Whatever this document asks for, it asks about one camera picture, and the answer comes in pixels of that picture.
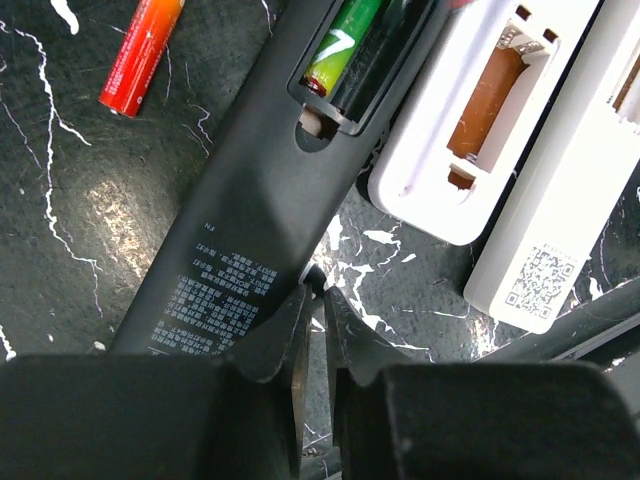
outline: barcode label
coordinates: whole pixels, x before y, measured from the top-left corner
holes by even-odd
[[[507,296],[506,303],[548,319],[555,300],[575,270],[575,262],[547,249],[533,247]]]

